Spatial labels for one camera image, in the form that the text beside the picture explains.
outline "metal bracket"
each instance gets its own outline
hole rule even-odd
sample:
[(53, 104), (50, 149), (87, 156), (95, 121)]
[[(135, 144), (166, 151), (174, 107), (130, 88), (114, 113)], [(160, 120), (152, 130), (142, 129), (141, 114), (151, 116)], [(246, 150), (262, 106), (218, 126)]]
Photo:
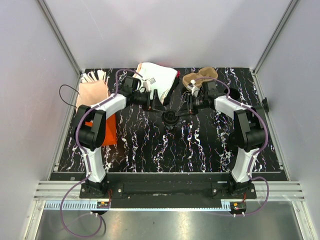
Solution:
[[(62, 200), (66, 192), (74, 186), (77, 181), (40, 181), (34, 195), (35, 200)], [(256, 192), (256, 199), (247, 199), (248, 201), (263, 201), (267, 194), (267, 186), (263, 181), (253, 182)], [(277, 202), (303, 202), (305, 200), (298, 181), (269, 181), (269, 199), (268, 201)], [(67, 196), (66, 200), (80, 200), (79, 195), (81, 186), (76, 186)], [(234, 199), (224, 199), (225, 201), (234, 202)]]
[(295, 201), (292, 203), (296, 219), (304, 240), (318, 240), (315, 227), (311, 221), (306, 202)]
[[(124, 184), (122, 182), (108, 183), (108, 191), (111, 191), (113, 199), (121, 199), (124, 191)], [(99, 199), (99, 198), (108, 198), (109, 193), (102, 195), (98, 192), (95, 192), (94, 189), (88, 189), (85, 184), (81, 185), (81, 190), (79, 197), (81, 199)]]
[[(76, 211), (105, 211), (106, 208), (99, 207), (99, 204), (108, 203), (105, 200), (67, 200), (63, 202), (62, 210), (76, 210)], [(44, 205), (44, 210), (59, 210), (61, 206), (61, 201), (52, 200), (46, 201)]]
[[(228, 188), (226, 183), (212, 183), (212, 198), (213, 199), (234, 199), (242, 200), (244, 195), (241, 196), (232, 196), (228, 193)], [(253, 183), (250, 184), (249, 189), (245, 191), (245, 198), (246, 199), (257, 199), (256, 188)]]
[(29, 216), (28, 225), (24, 234), (24, 240), (34, 240), (36, 239), (38, 227), (44, 211), (45, 202), (43, 200), (33, 201), (32, 213)]

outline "aluminum frame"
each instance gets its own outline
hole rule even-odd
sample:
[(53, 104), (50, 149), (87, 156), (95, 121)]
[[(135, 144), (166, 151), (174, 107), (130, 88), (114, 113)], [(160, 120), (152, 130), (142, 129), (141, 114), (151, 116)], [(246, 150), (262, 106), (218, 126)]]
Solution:
[[(80, 82), (81, 82), (81, 76), (78, 77), (73, 88), (78, 89)], [(77, 100), (77, 92), (73, 91), (69, 103), (71, 105), (75, 105), (76, 100)], [(52, 172), (56, 172), (58, 170), (60, 158), (61, 158), (61, 155), (63, 152), (65, 140), (67, 138), (67, 134), (68, 134), (68, 130), (69, 130), (69, 124), (70, 124), (70, 121), (72, 119), (73, 114), (74, 114), (74, 107), (69, 105), (67, 108), (65, 119), (63, 121), (63, 126), (62, 126), (62, 129), (60, 132), (60, 136), (59, 136), (59, 139), (58, 139), (55, 151), (54, 151), (52, 167), (50, 168), (50, 172), (48, 173), (48, 176), (46, 178), (47, 180), (50, 179)]]
[(82, 70), (79, 67), (75, 57), (71, 53), (71, 51), (70, 51), (70, 49), (69, 49), (64, 37), (62, 36), (61, 31), (60, 31), (60, 29), (59, 29), (59, 27), (58, 27), (53, 15), (52, 15), (52, 13), (51, 13), (51, 11), (50, 11), (46, 1), (45, 0), (35, 0), (35, 1), (38, 3), (38, 5), (39, 5), (44, 17), (46, 18), (46, 20), (47, 20), (48, 24), (50, 25), (54, 35), (56, 36), (57, 41), (59, 42), (62, 50), (64, 51), (64, 53), (66, 55), (66, 57), (70, 61), (70, 64), (72, 65), (72, 68), (74, 69), (75, 73), (78, 76), (80, 76)]
[[(254, 81), (254, 84), (255, 84), (255, 87), (256, 87), (256, 91), (258, 93), (258, 98), (260, 100), (260, 104), (262, 105), (261, 101), (265, 98), (264, 92), (263, 92), (263, 90), (261, 88), (261, 84), (259, 82), (258, 75), (256, 73), (254, 73), (254, 71), (252, 69), (250, 71), (251, 71), (251, 75), (252, 75), (252, 78), (253, 78), (253, 81)], [(274, 145), (275, 153), (276, 153), (276, 155), (278, 157), (278, 160), (279, 160), (280, 169), (281, 168), (284, 169), (286, 177), (287, 177), (288, 181), (290, 181), (291, 180), (290, 173), (289, 173), (286, 161), (285, 161), (284, 153), (283, 153), (283, 151), (282, 151), (282, 149), (280, 147), (278, 135), (277, 135), (277, 133), (275, 131), (275, 125), (274, 125), (271, 117), (269, 116), (268, 112), (265, 112), (265, 118), (266, 118), (266, 121), (267, 121), (267, 125), (269, 127), (269, 132), (270, 132), (270, 136), (271, 136), (271, 139), (272, 139), (272, 142), (273, 142), (273, 145)]]
[(292, 13), (294, 12), (294, 10), (296, 9), (298, 3), (300, 2), (300, 0), (291, 0), (290, 3), (288, 4), (286, 10), (284, 11), (278, 25), (276, 26), (268, 44), (266, 45), (260, 59), (258, 60), (253, 72), (255, 74), (257, 74), (261, 68), (261, 66), (264, 64), (267, 56), (269, 55), (271, 49), (274, 47), (274, 44), (276, 43), (279, 35), (281, 34), (282, 30), (284, 29), (284, 27), (286, 26), (290, 16), (292, 15)]
[[(29, 223), (25, 232), (24, 239), (25, 240), (34, 240), (37, 231), (39, 228), (40, 220), (42, 217), (43, 210), (46, 205), (46, 201), (61, 201), (67, 190), (74, 186), (77, 181), (40, 181), (34, 196), (33, 200), (33, 208), (31, 217), (29, 219)], [(267, 187), (264, 182), (254, 182), (254, 186), (256, 189), (257, 199), (251, 199), (248, 201), (251, 202), (263, 202), (266, 193)], [(80, 198), (80, 189), (81, 186), (76, 186), (66, 198), (69, 203), (77, 203)], [(315, 228), (310, 218), (310, 214), (308, 212), (308, 208), (306, 206), (305, 198), (303, 196), (301, 186), (297, 181), (270, 181), (269, 182), (269, 201), (276, 202), (291, 202), (297, 222), (299, 224), (299, 228), (304, 240), (318, 240)], [(105, 201), (107, 202), (109, 199), (81, 199), (82, 203), (87, 202), (88, 204), (94, 201)], [(225, 202), (232, 201), (232, 199), (224, 199)], [(145, 211), (145, 209), (122, 209), (122, 211)], [(190, 208), (184, 209), (185, 211), (192, 211)]]

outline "metal floor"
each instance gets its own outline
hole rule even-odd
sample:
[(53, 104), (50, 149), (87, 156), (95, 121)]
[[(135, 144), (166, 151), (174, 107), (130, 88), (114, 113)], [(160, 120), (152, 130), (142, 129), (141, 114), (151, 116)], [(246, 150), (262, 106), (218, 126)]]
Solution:
[[(248, 202), (248, 211), (259, 207)], [(85, 213), (64, 211), (66, 224)], [(109, 211), (105, 226), (92, 240), (302, 240), (294, 209), (289, 202), (268, 202), (265, 208), (246, 217), (223, 217), (209, 212)], [(69, 226), (80, 235), (90, 235), (99, 220), (85, 216)], [(45, 210), (37, 240), (77, 240), (62, 229), (59, 211)]]

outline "beige fabric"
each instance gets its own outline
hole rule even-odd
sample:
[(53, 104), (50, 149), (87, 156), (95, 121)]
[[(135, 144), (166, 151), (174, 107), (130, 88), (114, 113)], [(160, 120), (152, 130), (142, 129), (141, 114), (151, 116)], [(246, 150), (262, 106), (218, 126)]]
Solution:
[[(138, 67), (137, 67), (137, 69), (136, 69), (135, 71), (136, 71), (137, 73), (140, 73), (141, 67), (142, 67), (142, 62), (138, 64)], [(136, 78), (136, 77), (138, 77), (138, 76), (139, 76), (139, 75), (135, 73), (135, 74), (133, 75), (133, 78)]]
[(91, 106), (109, 97), (109, 89), (104, 81), (80, 83), (76, 108), (81, 105)]
[[(189, 88), (187, 88), (188, 84), (191, 82), (191, 80), (195, 80), (195, 79), (198, 79), (198, 78), (203, 78), (203, 77), (210, 77), (210, 78), (214, 78), (214, 79), (217, 79), (218, 78), (218, 73), (216, 72), (216, 70), (212, 67), (204, 67), (204, 68), (201, 68), (199, 70), (198, 73), (189, 73), (187, 75), (185, 75), (183, 78), (182, 78), (182, 83), (183, 85), (186, 87), (186, 89), (188, 89), (189, 91), (191, 91)], [(208, 82), (210, 81), (211, 79), (200, 79), (200, 80), (197, 80), (196, 83), (195, 83), (195, 86), (197, 88), (201, 88), (201, 84), (203, 82)]]

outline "black cable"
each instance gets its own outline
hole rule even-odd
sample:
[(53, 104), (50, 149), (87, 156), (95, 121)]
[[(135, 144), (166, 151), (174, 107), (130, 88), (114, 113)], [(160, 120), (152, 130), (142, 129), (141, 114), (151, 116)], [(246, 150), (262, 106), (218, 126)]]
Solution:
[(141, 80), (140, 79), (138, 79), (138, 80), (139, 80), (139, 86), (138, 86), (137, 89), (139, 89), (141, 87), (141, 85), (142, 85)]
[(194, 93), (193, 93), (193, 95), (195, 95), (195, 93), (196, 93), (197, 91), (200, 92), (200, 89), (195, 90)]
[(61, 88), (62, 88), (63, 86), (67, 86), (67, 87), (71, 88), (72, 90), (74, 90), (75, 92), (77, 92), (78, 95), (80, 95), (80, 93), (78, 92), (78, 90), (74, 89), (72, 86), (69, 86), (68, 84), (62, 84), (62, 85), (60, 86), (60, 88), (59, 88), (59, 96), (60, 96), (60, 99), (62, 100), (62, 102), (64, 102), (65, 104), (67, 104), (67, 105), (69, 105), (69, 106), (71, 106), (71, 107), (77, 108), (75, 105), (72, 105), (72, 104), (66, 102), (66, 101), (62, 98), (62, 96), (61, 96)]

